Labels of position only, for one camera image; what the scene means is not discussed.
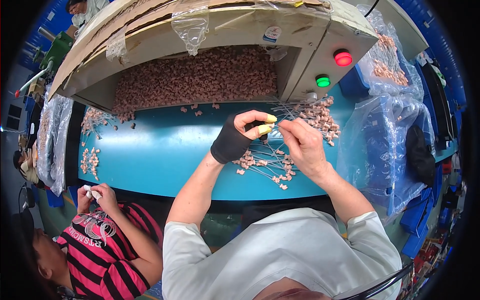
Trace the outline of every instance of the red indicator light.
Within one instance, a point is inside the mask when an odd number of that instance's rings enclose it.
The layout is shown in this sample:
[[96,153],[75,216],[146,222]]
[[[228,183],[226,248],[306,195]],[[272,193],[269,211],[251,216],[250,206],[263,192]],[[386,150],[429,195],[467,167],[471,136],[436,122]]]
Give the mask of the red indicator light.
[[340,67],[346,67],[352,63],[352,56],[346,49],[339,49],[333,55],[335,63]]

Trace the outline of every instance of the black bag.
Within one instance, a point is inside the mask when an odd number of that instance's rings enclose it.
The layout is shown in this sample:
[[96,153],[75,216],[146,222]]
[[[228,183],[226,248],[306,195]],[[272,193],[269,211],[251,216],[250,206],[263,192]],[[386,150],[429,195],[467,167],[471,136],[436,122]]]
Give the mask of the black bag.
[[435,179],[435,158],[425,144],[423,131],[413,125],[407,131],[407,164],[417,175],[417,180],[432,187]]

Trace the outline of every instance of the worker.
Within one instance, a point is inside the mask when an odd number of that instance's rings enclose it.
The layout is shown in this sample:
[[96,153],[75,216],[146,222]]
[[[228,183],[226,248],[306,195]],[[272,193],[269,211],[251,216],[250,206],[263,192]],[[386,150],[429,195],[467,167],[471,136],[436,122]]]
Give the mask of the worker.
[[[271,131],[266,124],[245,131],[255,120],[272,123],[276,117],[255,110],[229,116],[175,198],[164,231],[164,298],[330,299],[354,288],[366,291],[372,282],[400,270],[400,255],[372,205],[326,161],[322,134],[299,118],[281,121],[279,131],[297,168],[329,194],[348,237],[342,237],[331,215],[297,208],[249,225],[211,253],[200,223],[223,166]],[[255,181],[244,188],[255,193],[267,187]],[[396,282],[375,299],[393,300],[399,291]]]
[[39,189],[45,188],[43,181],[38,178],[37,168],[33,166],[31,151],[15,151],[13,153],[13,166],[25,180],[31,181]]
[[161,279],[162,232],[141,206],[117,202],[105,183],[91,191],[100,194],[100,207],[90,212],[95,198],[79,188],[77,215],[56,241],[34,228],[28,209],[15,217],[29,256],[54,291],[77,299],[134,299]]
[[80,29],[109,4],[108,0],[68,0],[65,10],[73,14],[73,26]]

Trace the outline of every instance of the black and pink striped shirt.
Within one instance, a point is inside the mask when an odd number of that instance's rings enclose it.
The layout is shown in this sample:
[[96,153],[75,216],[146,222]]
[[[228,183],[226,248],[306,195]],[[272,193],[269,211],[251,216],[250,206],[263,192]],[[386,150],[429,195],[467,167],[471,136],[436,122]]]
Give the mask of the black and pink striped shirt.
[[[119,208],[137,228],[162,247],[158,224],[137,204],[119,202]],[[98,208],[73,218],[57,239],[68,247],[67,263],[73,291],[91,300],[134,299],[150,288],[144,276],[130,263],[139,258],[128,238],[113,220]]]

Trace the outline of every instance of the metal pipe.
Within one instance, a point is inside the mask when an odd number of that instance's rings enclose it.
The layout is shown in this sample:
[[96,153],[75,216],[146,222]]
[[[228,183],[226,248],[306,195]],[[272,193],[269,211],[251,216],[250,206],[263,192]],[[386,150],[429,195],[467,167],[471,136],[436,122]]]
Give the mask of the metal pipe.
[[52,67],[53,67],[53,60],[49,61],[48,62],[48,65],[47,67],[40,71],[37,75],[33,76],[32,79],[30,79],[27,83],[25,83],[22,88],[20,88],[16,93],[15,93],[15,98],[18,98],[20,96],[20,92],[21,91],[24,91],[26,90],[30,84],[32,84],[33,81],[37,80],[38,78],[40,78],[43,74],[45,74],[46,72],[49,72],[52,70]]
[[32,43],[29,43],[29,42],[25,42],[27,44],[27,46],[29,46],[30,48],[34,49],[35,51],[37,51],[38,47],[35,46],[34,44]]
[[42,26],[40,26],[38,28],[38,33],[40,33],[41,35],[46,37],[50,42],[53,42],[55,40],[55,37],[56,37],[56,35],[53,34],[53,32],[51,32],[50,30],[48,30],[46,28],[43,28]]
[[22,49],[22,53],[24,53],[26,56],[30,57],[31,59],[35,56],[32,52]]

